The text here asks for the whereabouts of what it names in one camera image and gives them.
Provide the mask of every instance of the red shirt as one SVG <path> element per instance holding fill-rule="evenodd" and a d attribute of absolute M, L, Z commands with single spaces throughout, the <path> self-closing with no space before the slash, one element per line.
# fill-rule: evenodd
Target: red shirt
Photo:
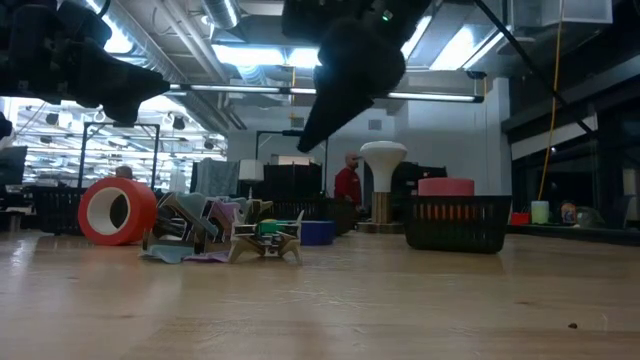
<path fill-rule="evenodd" d="M 362 190 L 360 188 L 360 177 L 358 174 L 349 169 L 344 168 L 336 175 L 336 189 L 333 197 L 336 199 L 344 199 L 349 196 L 355 205 L 362 204 Z"/>

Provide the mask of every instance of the black basket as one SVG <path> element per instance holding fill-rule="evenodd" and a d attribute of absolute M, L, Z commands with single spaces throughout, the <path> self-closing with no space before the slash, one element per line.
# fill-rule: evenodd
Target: black basket
<path fill-rule="evenodd" d="M 260 220 L 295 220 L 302 210 L 303 220 L 335 222 L 336 236 L 352 230 L 356 220 L 353 205 L 335 199 L 274 200 L 273 206 L 260 216 Z"/>
<path fill-rule="evenodd" d="M 418 250 L 502 250 L 511 196 L 424 196 L 408 201 L 407 244 Z"/>
<path fill-rule="evenodd" d="M 55 235 L 82 235 L 78 224 L 80 199 L 87 189 L 33 187 L 40 230 Z"/>

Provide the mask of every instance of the white lampshade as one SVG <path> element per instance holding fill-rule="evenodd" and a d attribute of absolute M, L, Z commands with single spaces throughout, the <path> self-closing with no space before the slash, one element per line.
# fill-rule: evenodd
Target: white lampshade
<path fill-rule="evenodd" d="M 407 148 L 391 141 L 376 141 L 364 144 L 360 153 L 373 173 L 373 191 L 391 192 L 393 170 L 404 160 Z"/>
<path fill-rule="evenodd" d="M 264 165 L 259 160 L 240 160 L 240 174 L 238 180 L 245 182 L 260 182 L 264 180 Z"/>

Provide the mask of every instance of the orange tape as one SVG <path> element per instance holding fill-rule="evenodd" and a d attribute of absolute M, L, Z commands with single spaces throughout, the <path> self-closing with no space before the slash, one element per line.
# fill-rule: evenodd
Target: orange tape
<path fill-rule="evenodd" d="M 123 223 L 111 221 L 111 206 L 124 195 L 128 211 Z M 146 185 L 123 178 L 107 178 L 93 184 L 82 197 L 78 222 L 84 235 L 96 245 L 124 245 L 142 239 L 156 221 L 156 197 Z"/>

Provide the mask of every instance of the wooden tabletop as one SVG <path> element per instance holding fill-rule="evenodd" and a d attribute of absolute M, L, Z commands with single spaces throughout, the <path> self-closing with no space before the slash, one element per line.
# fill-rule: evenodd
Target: wooden tabletop
<path fill-rule="evenodd" d="M 166 265 L 9 236 L 0 360 L 640 358 L 637 248 L 511 236 L 487 256 L 351 233 L 302 267 Z"/>

